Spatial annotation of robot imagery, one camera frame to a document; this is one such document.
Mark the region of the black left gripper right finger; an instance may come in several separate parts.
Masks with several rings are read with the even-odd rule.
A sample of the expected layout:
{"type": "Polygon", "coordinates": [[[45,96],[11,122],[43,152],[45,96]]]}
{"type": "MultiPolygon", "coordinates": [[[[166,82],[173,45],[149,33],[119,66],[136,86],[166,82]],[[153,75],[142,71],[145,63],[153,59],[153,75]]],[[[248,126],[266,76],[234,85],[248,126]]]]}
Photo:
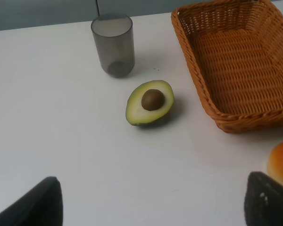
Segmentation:
{"type": "Polygon", "coordinates": [[[247,180],[244,217],[248,226],[283,226],[283,186],[263,172],[247,180]]]}

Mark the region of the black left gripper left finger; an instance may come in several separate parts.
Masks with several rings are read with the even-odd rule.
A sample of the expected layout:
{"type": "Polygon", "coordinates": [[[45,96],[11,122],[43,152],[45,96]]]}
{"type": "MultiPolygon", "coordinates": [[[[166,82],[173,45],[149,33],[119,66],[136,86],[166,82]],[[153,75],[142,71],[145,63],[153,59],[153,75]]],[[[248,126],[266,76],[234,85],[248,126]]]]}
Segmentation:
{"type": "Polygon", "coordinates": [[[62,226],[63,198],[56,177],[46,177],[0,213],[0,226],[62,226]]]}

